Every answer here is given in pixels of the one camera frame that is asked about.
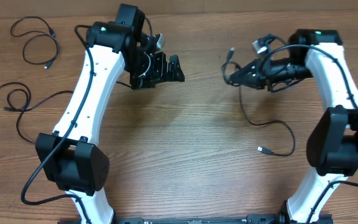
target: wooden table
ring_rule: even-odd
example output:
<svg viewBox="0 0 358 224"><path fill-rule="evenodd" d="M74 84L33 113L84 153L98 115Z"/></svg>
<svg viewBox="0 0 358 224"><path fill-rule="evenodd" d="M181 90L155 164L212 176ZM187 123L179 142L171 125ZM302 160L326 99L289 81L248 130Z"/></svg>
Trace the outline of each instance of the wooden table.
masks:
<svg viewBox="0 0 358 224"><path fill-rule="evenodd" d="M84 49L73 28L108 21L111 17L47 18L62 46L49 70L22 59L26 37L13 38L14 19L0 20L0 85L23 82L32 91L31 105L60 90L74 89ZM291 148L281 125L250 126L242 116L238 89L226 85L220 66L231 47L241 65L255 58L251 42L273 32L288 38L297 28L337 29L344 41L348 66L358 86L358 11L247 12L150 16L154 32L165 35L164 52L179 55L185 83L164 83L156 89L133 91L116 86L101 127L99 148L110 158L105 185L118 217L236 217L275 213L294 194L308 168L305 144L323 111L313 80L271 94L244 88L244 102L254 121L280 118L294 129L296 151L291 157L265 156ZM38 21L24 22L18 32L45 29ZM36 40L28 56L42 60L53 54L52 41ZM128 82L128 74L120 81ZM40 206L24 205L20 192L39 165L34 146L16 133L18 113L4 111L0 91L0 223L56 223L76 218L70 199ZM23 96L13 96L20 106ZM69 95L61 95L24 115L21 130L35 139L51 133ZM350 178L358 182L357 175ZM60 194L43 172L28 198ZM336 223L358 223L358 188L340 186L324 207Z"/></svg>

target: wooden surface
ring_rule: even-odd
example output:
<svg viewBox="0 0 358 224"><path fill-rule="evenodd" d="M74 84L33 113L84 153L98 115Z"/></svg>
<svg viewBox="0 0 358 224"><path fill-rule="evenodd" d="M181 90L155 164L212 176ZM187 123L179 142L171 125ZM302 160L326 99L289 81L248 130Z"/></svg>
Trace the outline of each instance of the wooden surface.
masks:
<svg viewBox="0 0 358 224"><path fill-rule="evenodd" d="M112 15L120 3L146 14L358 9L358 0L0 0L0 18Z"/></svg>
<svg viewBox="0 0 358 224"><path fill-rule="evenodd" d="M60 90L74 89L84 50L76 24L108 21L110 17L47 19L57 34L62 54L49 70L22 59L23 38L13 38L14 19L0 20L0 85L23 82L32 90L31 105ZM165 53L178 54L185 83L164 83L152 90L132 91L116 86L101 127L99 148L110 158L105 185L118 217L179 218L237 217L275 213L294 194L308 168L305 144L322 115L313 80L271 94L244 88L244 102L254 121L280 118L293 128L297 145L289 158L265 156L257 146L287 152L291 138L280 125L256 128L242 117L238 89L226 85L220 66L231 47L241 65L255 58L250 43L273 32L288 38L297 28L337 29L344 41L348 66L358 86L358 11L244 12L150 16L154 32L165 35ZM43 29L28 21L18 27ZM54 46L40 39L28 56L42 60ZM128 82L128 74L120 81ZM3 110L0 91L0 223L55 223L76 218L70 199L28 206L20 201L26 180L39 165L34 146L16 133L17 113ZM23 96L14 96L20 106ZM21 130L35 139L51 133L69 95L58 96L26 113ZM350 178L358 182L358 172ZM28 198L60 194L41 172ZM358 189L340 186L324 207L336 223L358 223Z"/></svg>

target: table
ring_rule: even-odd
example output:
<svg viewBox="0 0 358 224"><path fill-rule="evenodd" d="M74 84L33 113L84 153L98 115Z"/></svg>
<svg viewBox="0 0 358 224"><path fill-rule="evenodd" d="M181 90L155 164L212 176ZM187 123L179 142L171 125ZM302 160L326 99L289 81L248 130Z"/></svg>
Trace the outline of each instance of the table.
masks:
<svg viewBox="0 0 358 224"><path fill-rule="evenodd" d="M29 38L13 38L14 19L0 19L0 85L22 82L32 91L30 105L60 90L73 90L84 49L73 28L109 21L110 16L46 18L62 46L49 70L29 65L21 56ZM297 28L337 29L344 41L348 66L358 86L358 11L287 11L149 16L153 30L165 35L164 52L179 55L185 83L159 84L133 91L117 85L101 127L99 148L110 158L105 189L118 217L238 217L275 213L295 193L308 168L305 145L323 111L313 80L271 94L243 88L253 121L280 118L293 128L296 151L291 157L265 156L257 146L276 152L291 148L281 125L250 126L242 116L238 89L226 85L220 66L227 51L241 65L255 58L251 42L273 32L287 39ZM27 21L17 31L45 29ZM51 40L29 45L32 60L49 58ZM128 82L128 74L119 80ZM0 91L0 223L56 223L78 217L70 199L40 206L24 205L20 192L39 165L34 146L16 133L18 113L4 111ZM13 96L15 105L23 96ZM35 140L51 133L70 95L60 95L24 115L24 135ZM358 182L358 172L350 180ZM43 172L28 191L30 200L60 194ZM358 188L340 186L324 207L336 223L358 223Z"/></svg>

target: white arm segment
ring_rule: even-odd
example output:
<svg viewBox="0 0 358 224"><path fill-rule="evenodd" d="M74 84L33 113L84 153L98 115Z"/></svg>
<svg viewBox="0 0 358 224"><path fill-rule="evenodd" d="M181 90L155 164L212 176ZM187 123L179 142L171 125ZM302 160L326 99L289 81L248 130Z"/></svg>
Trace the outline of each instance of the white arm segment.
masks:
<svg viewBox="0 0 358 224"><path fill-rule="evenodd" d="M124 72L125 61L121 52L118 54L114 53L110 47L95 45L90 48L90 51L93 57L96 76L93 77L89 95L76 122L78 125L73 128L68 139L80 140L80 137L84 136L88 138L88 143L98 145L103 114L106 110L112 88ZM90 70L90 59L85 51L85 60L80 79L65 113L53 129L53 131L59 131L60 137L66 133L81 103L88 85Z"/></svg>
<svg viewBox="0 0 358 224"><path fill-rule="evenodd" d="M345 71L351 92L358 106L358 89L346 65L343 46L335 43L320 43L315 47L326 51L338 59ZM330 58L327 58L327 56L321 52L310 49L306 55L305 63L313 75L313 78L316 80L324 110L337 105L342 105L345 109L354 109L349 100L342 73ZM347 177L344 177L342 174L327 174L322 177L317 173L314 167L310 167L298 190L287 201L287 210L290 218L298 223L306 222L311 208L315 205L318 197L327 185L335 180L346 179ZM339 184L336 184L332 189L328 190L312 216L311 222L318 220L321 209L338 186Z"/></svg>
<svg viewBox="0 0 358 224"><path fill-rule="evenodd" d="M90 48L90 51L93 57L94 72L96 73L96 76L93 77L89 95L76 122L78 125L73 128L68 138L80 140L80 137L84 136L88 138L88 143L98 145L99 130L103 114L106 110L106 105L109 101L112 88L114 87L114 84L116 84L117 79L124 72L125 61L121 52L118 54L114 53L112 48L109 47L95 45ZM66 133L70 126L70 122L80 105L88 85L90 70L90 59L88 53L85 51L85 60L80 79L78 80L64 115L53 129L53 131L59 131L60 137ZM114 211L107 201L104 188L95 192L91 197L87 196L86 193L75 190L70 190L66 193L75 194L81 197L86 213L92 224L110 224L112 222ZM81 224L86 224L80 204L76 202L75 198L73 198L73 201L81 216Z"/></svg>

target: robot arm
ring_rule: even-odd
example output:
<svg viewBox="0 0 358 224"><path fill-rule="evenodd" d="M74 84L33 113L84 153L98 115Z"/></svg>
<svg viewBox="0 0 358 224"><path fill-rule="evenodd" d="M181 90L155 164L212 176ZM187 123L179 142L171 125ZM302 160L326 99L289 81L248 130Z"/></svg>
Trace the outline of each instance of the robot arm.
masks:
<svg viewBox="0 0 358 224"><path fill-rule="evenodd" d="M261 58L233 73L227 82L259 90L267 86L268 91L274 92L273 88L278 83L286 83L291 87L292 82L297 83L305 78L316 80L325 113L306 146L306 155L311 167L296 193L288 199L282 209L286 214L285 223L306 223L311 211L314 213L310 221L316 222L319 220L322 207L339 184L326 192L313 211L312 208L325 188L330 182L346 180L358 169L358 113L349 99L338 65L317 50L294 46L288 48L290 58L265 58L263 66L262 57L271 55L270 48L264 45L266 42L269 43L265 41L268 37L271 35L253 43ZM314 46L336 58L344 70L358 107L358 89L346 65L342 40L335 30L300 29L290 37L289 44ZM346 128L356 131L355 135L344 136Z"/></svg>
<svg viewBox="0 0 358 224"><path fill-rule="evenodd" d="M114 216L103 188L109 158L98 149L98 143L103 114L117 79L124 71L129 72L131 88L135 90L154 88L162 82L185 81L178 56L172 55L168 64L161 52L163 35L142 33L144 21L145 15L137 7L121 4L116 21L95 22L88 28L86 44L93 58L94 77L75 127L64 139L88 86L91 61L87 51L66 111L53 134L41 133L35 143L39 158L44 161L57 142L64 139L44 165L44 171L47 179L55 182L60 190L81 198L91 223L110 224ZM75 198L73 201L80 213L80 222L88 224L80 203Z"/></svg>

